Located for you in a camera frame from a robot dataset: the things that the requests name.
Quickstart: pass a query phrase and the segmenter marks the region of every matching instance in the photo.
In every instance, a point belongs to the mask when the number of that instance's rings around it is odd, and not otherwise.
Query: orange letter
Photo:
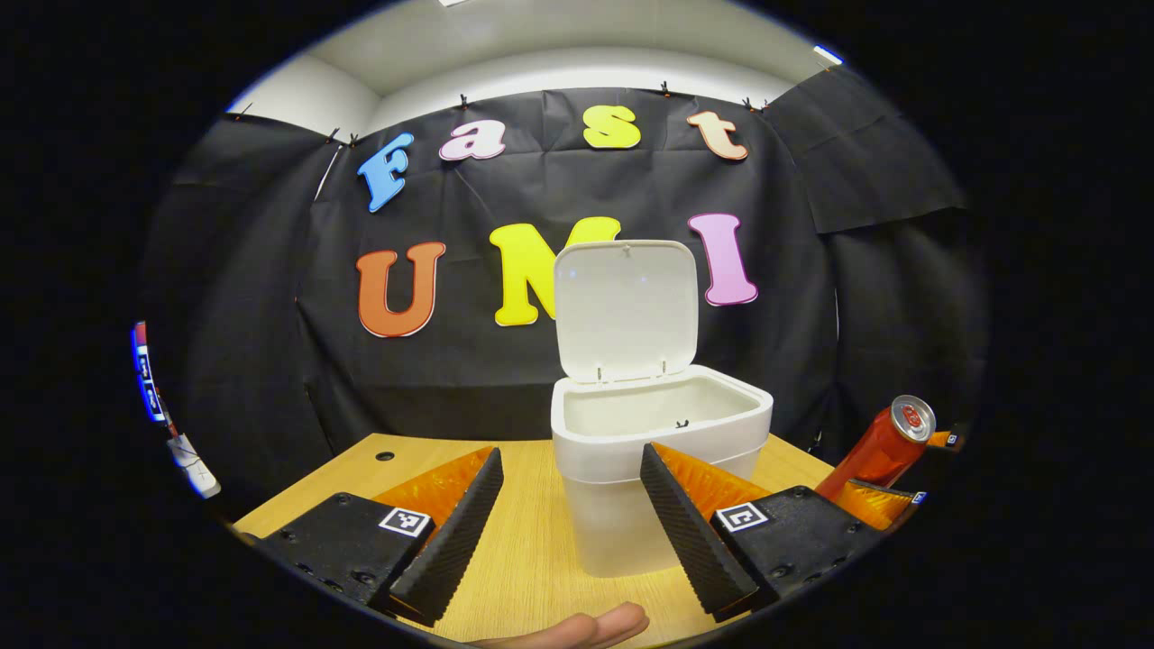
[[[727,130],[737,130],[737,127],[732,121],[721,121],[715,112],[700,112],[690,115],[685,121],[699,128],[702,137],[705,139],[705,146],[722,158],[740,161],[749,155],[744,147],[730,142],[729,135],[726,133]]]
[[[389,286],[389,267],[397,261],[397,253],[380,251],[357,260],[361,274],[358,311],[361,326],[374,336],[392,338],[420,331],[433,316],[436,303],[436,260],[444,254],[444,244],[433,241],[409,248],[413,262],[413,304],[400,313],[389,311],[385,291]]]

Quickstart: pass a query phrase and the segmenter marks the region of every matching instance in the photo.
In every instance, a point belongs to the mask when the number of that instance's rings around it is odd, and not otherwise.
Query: pink letter
[[[452,129],[452,140],[441,147],[441,159],[463,161],[465,158],[485,159],[501,155],[504,144],[504,124],[495,119],[482,119],[463,124]]]
[[[705,301],[713,306],[745,304],[757,299],[757,286],[745,278],[741,251],[734,231],[741,221],[732,214],[699,214],[689,219],[689,227],[702,236],[705,259],[710,264],[710,290]]]

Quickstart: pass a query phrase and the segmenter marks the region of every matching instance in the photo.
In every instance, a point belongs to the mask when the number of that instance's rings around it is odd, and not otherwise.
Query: finger
[[[587,647],[610,647],[637,635],[647,626],[645,609],[625,602],[597,618],[597,634],[587,641]]]
[[[597,634],[597,620],[585,613],[577,613],[549,628],[534,633],[514,637],[478,640],[470,642],[470,644],[494,649],[577,649],[585,647]]]

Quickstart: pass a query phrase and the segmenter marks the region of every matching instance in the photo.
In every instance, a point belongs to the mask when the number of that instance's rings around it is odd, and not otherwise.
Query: plastic container
[[[640,483],[657,441],[749,479],[770,434],[769,393],[700,365],[697,268],[676,241],[575,244],[554,264],[557,470],[582,567],[624,576],[677,565]]]

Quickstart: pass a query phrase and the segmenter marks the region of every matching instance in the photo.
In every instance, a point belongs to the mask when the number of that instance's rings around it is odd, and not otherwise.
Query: trash bin lid
[[[674,374],[697,353],[697,263],[677,241],[574,244],[553,266],[557,350],[580,383]]]

